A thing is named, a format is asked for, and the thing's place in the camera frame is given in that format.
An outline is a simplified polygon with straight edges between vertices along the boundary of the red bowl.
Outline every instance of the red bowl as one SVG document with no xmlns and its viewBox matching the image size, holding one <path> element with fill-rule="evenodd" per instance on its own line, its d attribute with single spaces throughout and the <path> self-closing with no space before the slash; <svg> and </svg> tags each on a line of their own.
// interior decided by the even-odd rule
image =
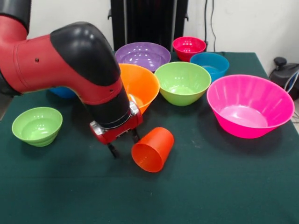
<svg viewBox="0 0 299 224">
<path fill-rule="evenodd" d="M 192 36 L 179 37 L 172 42 L 172 46 L 178 58 L 184 62 L 189 62 L 193 55 L 206 49 L 206 43 L 203 40 Z"/>
</svg>

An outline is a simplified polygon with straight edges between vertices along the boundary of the pink bowl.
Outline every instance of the pink bowl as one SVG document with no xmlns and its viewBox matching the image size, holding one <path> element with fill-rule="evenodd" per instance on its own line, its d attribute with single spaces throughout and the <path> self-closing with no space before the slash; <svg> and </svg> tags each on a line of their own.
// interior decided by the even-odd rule
<svg viewBox="0 0 299 224">
<path fill-rule="evenodd" d="M 206 43 L 192 36 L 182 36 L 172 42 L 174 51 L 179 59 L 189 62 L 190 58 L 206 49 Z"/>
<path fill-rule="evenodd" d="M 220 126 L 245 139 L 261 137 L 285 124 L 295 111 L 284 89 L 251 75 L 230 75 L 214 81 L 207 100 Z"/>
</svg>

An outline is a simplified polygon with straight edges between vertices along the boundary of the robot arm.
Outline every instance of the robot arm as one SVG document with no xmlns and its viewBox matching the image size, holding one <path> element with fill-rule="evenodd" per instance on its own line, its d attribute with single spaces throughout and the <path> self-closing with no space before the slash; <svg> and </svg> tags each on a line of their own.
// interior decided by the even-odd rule
<svg viewBox="0 0 299 224">
<path fill-rule="evenodd" d="M 25 2 L 23 10 L 11 10 Z M 92 130 L 97 130 L 96 136 L 105 144 L 141 123 L 140 112 L 129 102 L 122 85 L 112 49 L 94 25 L 77 22 L 26 40 L 29 22 L 23 15 L 28 14 L 24 11 L 30 12 L 31 0 L 0 0 L 1 6 L 1 93 L 15 96 L 56 86 L 70 87 L 94 117 Z M 109 129 L 113 129 L 112 136 L 107 134 Z"/>
</svg>

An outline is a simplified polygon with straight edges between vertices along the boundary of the light green bowl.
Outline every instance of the light green bowl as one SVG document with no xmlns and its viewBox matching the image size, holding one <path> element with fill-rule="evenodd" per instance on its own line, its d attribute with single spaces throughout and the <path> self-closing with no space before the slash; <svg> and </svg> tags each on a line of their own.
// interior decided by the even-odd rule
<svg viewBox="0 0 299 224">
<path fill-rule="evenodd" d="M 160 93 L 171 104 L 187 106 L 198 100 L 211 84 L 204 68 L 188 62 L 171 62 L 158 68 L 155 75 Z"/>
<path fill-rule="evenodd" d="M 18 139 L 36 146 L 46 146 L 56 138 L 62 115 L 50 107 L 37 107 L 20 114 L 13 122 L 12 131 Z"/>
</svg>

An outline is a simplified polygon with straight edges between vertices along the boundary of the table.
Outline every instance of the table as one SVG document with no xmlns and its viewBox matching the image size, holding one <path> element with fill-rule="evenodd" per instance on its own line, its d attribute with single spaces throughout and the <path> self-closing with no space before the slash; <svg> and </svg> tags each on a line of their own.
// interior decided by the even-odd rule
<svg viewBox="0 0 299 224">
<path fill-rule="evenodd" d="M 223 54 L 228 74 L 266 77 L 254 53 Z M 64 118 L 44 148 L 11 133 L 15 117 L 37 106 L 57 108 Z M 175 144 L 163 170 L 152 174 L 134 164 L 130 134 L 114 143 L 121 153 L 115 160 L 90 121 L 77 99 L 49 91 L 13 100 L 0 123 L 1 223 L 299 223 L 299 136 L 291 122 L 259 139 L 239 139 L 218 125 L 206 95 L 187 107 L 159 95 L 138 131 L 163 126 Z"/>
</svg>

